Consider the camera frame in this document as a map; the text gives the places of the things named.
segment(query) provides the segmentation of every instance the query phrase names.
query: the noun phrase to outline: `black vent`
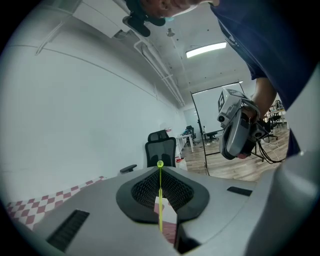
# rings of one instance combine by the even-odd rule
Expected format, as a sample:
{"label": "black vent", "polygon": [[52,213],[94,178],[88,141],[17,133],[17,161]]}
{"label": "black vent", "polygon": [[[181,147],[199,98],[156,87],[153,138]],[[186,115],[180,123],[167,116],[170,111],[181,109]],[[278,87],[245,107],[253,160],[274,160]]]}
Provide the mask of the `black vent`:
{"label": "black vent", "polygon": [[166,171],[162,171],[162,189],[172,208],[177,211],[194,197],[194,190]]}
{"label": "black vent", "polygon": [[135,184],[132,188],[131,194],[134,200],[139,204],[154,209],[156,196],[159,194],[160,180],[159,171]]}
{"label": "black vent", "polygon": [[88,216],[86,211],[75,210],[46,241],[64,252]]}

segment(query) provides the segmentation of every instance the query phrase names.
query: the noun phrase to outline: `ceiling fixture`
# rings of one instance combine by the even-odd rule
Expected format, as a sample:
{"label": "ceiling fixture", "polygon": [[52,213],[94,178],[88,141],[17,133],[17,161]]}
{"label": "ceiling fixture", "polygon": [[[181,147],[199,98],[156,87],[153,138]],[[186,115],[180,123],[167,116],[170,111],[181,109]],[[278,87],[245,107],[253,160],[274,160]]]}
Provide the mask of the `ceiling fixture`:
{"label": "ceiling fixture", "polygon": [[196,56],[198,54],[203,54],[203,53],[210,52],[213,50],[226,48],[226,46],[227,46],[226,42],[214,43],[214,44],[202,46],[200,48],[196,48],[193,50],[189,50],[185,54],[186,54],[187,58],[191,58],[191,57]]}

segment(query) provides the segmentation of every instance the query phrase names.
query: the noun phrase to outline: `person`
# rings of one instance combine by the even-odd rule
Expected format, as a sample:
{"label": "person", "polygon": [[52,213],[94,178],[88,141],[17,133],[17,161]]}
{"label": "person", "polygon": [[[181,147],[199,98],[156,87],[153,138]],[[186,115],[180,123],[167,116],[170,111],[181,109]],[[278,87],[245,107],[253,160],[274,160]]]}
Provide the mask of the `person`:
{"label": "person", "polygon": [[[201,3],[218,19],[229,45],[246,62],[251,79],[256,79],[252,100],[263,117],[278,93],[287,110],[308,82],[317,62],[310,59],[308,47],[272,0],[140,0],[147,15],[173,17],[193,10]],[[255,111],[243,108],[251,119]],[[290,131],[287,157],[297,154],[299,145]]]}

